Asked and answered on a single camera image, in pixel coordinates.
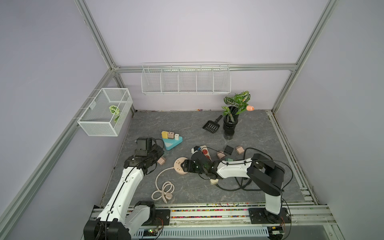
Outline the beige power strip red sockets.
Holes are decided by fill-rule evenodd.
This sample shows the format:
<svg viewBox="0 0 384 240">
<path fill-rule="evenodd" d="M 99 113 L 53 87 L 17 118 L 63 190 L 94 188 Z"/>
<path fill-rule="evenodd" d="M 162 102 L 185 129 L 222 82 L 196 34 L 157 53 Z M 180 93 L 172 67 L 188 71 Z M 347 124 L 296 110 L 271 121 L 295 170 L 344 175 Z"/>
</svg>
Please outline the beige power strip red sockets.
<svg viewBox="0 0 384 240">
<path fill-rule="evenodd" d="M 209 153 L 209 150 L 208 150 L 208 147 L 207 147 L 207 146 L 205 146 L 205 145 L 200 146 L 200 151 L 205 155 L 205 157 L 206 157 L 207 159 L 209 159 L 210 161 L 212 160 L 211 155 L 210 155 L 210 153 Z"/>
</svg>

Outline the pink plug from round socket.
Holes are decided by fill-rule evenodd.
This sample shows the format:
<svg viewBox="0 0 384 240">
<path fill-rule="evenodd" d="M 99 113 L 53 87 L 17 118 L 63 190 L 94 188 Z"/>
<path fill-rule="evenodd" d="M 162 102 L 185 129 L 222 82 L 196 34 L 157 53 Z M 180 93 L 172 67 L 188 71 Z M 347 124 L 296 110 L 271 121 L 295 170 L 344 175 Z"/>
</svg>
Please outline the pink plug from round socket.
<svg viewBox="0 0 384 240">
<path fill-rule="evenodd" d="M 159 165 L 164 165 L 166 163 L 166 158 L 164 156 L 160 157 L 158 160 L 157 160 L 157 163 Z"/>
</svg>

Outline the round pink power socket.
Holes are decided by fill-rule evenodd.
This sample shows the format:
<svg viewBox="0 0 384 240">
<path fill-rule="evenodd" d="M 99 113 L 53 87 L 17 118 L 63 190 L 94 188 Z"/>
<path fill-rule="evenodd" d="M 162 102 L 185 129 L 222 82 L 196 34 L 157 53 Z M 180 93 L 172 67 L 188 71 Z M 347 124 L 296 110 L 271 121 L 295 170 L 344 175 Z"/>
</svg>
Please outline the round pink power socket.
<svg viewBox="0 0 384 240">
<path fill-rule="evenodd" d="M 185 172 L 182 168 L 182 164 L 187 160 L 185 157 L 180 157 L 175 160 L 174 162 L 174 170 L 179 174 L 179 175 L 185 175 L 187 172 Z"/>
</svg>

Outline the pink USB charger plug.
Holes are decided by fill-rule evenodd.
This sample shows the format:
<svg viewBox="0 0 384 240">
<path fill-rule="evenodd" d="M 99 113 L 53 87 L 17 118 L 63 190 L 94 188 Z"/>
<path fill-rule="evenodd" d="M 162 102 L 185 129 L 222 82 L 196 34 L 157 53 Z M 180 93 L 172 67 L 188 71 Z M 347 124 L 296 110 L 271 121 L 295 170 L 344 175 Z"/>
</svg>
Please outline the pink USB charger plug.
<svg viewBox="0 0 384 240">
<path fill-rule="evenodd" d="M 236 152 L 237 152 L 239 155 L 242 155 L 242 154 L 245 152 L 245 149 L 244 149 L 242 146 L 237 146 L 237 147 L 236 147 Z"/>
<path fill-rule="evenodd" d="M 219 160 L 222 160 L 223 158 L 225 158 L 227 155 L 223 152 L 223 151 L 218 151 L 217 152 L 217 157 Z"/>
<path fill-rule="evenodd" d="M 167 132 L 167 134 L 168 134 L 168 139 L 174 139 L 175 138 L 174 132 Z"/>
</svg>

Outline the teal triangular power socket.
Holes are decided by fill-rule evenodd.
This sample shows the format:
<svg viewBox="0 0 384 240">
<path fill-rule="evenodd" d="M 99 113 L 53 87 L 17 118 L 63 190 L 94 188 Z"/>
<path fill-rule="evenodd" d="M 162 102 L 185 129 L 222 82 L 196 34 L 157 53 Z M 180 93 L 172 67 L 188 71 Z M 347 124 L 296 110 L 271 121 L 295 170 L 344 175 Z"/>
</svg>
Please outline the teal triangular power socket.
<svg viewBox="0 0 384 240">
<path fill-rule="evenodd" d="M 165 145 L 165 149 L 167 151 L 170 151 L 171 149 L 173 149 L 174 147 L 176 147 L 177 145 L 179 145 L 180 143 L 183 142 L 183 137 L 179 136 L 179 138 L 177 140 L 175 140 L 175 139 L 163 139 L 163 142 Z"/>
</svg>

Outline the yellow USB charger plug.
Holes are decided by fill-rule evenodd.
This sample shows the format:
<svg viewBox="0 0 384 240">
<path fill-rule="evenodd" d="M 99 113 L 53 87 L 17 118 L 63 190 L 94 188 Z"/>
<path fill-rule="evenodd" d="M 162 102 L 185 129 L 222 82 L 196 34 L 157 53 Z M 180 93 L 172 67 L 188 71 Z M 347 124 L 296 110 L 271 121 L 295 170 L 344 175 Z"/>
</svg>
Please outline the yellow USB charger plug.
<svg viewBox="0 0 384 240">
<path fill-rule="evenodd" d="M 168 139 L 168 132 L 167 131 L 162 131 L 162 138 Z"/>
</svg>

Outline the black USB charger plug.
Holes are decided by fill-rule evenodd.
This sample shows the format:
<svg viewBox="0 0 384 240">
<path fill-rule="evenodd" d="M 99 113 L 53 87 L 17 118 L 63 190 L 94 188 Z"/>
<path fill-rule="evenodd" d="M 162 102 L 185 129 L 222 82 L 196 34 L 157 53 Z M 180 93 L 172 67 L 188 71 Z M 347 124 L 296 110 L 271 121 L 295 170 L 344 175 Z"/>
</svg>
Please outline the black USB charger plug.
<svg viewBox="0 0 384 240">
<path fill-rule="evenodd" d="M 233 147 L 230 147 L 230 146 L 225 146 L 225 147 L 224 147 L 224 153 L 225 153 L 226 155 L 232 155 L 233 151 L 234 151 L 234 148 L 233 148 Z"/>
</svg>

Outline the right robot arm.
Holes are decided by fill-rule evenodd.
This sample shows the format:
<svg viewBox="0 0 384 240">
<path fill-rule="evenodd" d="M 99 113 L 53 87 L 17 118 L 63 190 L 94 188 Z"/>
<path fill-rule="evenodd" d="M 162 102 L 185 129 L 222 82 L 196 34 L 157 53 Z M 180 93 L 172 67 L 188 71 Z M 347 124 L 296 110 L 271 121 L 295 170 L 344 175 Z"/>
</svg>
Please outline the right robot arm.
<svg viewBox="0 0 384 240">
<path fill-rule="evenodd" d="M 239 161 L 210 161 L 201 151 L 195 151 L 190 160 L 181 163 L 183 172 L 204 174 L 211 180 L 247 178 L 255 183 L 266 197 L 266 212 L 279 215 L 285 170 L 272 160 L 260 159 L 260 154 Z"/>
</svg>

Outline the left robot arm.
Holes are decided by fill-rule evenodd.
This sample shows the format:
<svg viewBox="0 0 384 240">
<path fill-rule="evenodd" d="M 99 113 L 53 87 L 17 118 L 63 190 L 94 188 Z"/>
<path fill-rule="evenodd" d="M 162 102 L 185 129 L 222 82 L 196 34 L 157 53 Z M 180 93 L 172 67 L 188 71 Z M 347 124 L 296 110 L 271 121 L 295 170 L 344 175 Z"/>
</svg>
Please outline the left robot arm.
<svg viewBox="0 0 384 240">
<path fill-rule="evenodd" d="M 87 221 L 83 232 L 85 240 L 130 240 L 142 225 L 156 220 L 153 201 L 137 202 L 131 213 L 128 213 L 128 208 L 139 183 L 151 173 L 149 168 L 157 165 L 164 148 L 154 138 L 140 137 L 136 144 L 137 149 L 125 161 L 122 176 L 110 200 L 95 220 Z"/>
</svg>

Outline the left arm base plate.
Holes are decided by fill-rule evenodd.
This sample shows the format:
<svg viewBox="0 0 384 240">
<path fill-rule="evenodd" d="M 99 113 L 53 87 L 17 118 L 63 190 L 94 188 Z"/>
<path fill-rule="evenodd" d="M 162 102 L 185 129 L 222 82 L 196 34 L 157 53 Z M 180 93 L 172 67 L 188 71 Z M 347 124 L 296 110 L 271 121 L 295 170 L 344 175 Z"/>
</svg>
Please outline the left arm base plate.
<svg viewBox="0 0 384 240">
<path fill-rule="evenodd" d="M 171 210 L 156 209 L 154 214 L 142 226 L 168 226 L 171 220 Z"/>
</svg>

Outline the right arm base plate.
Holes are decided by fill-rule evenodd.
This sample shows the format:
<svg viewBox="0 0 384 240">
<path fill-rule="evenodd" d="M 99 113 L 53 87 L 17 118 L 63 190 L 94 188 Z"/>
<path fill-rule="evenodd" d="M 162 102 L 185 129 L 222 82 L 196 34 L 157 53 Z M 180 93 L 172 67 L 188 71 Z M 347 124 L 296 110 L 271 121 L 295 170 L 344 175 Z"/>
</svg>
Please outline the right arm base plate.
<svg viewBox="0 0 384 240">
<path fill-rule="evenodd" d="M 290 224 L 291 216 L 287 208 L 281 208 L 279 214 L 275 215 L 268 212 L 265 208 L 250 208 L 249 216 L 252 224 Z"/>
</svg>

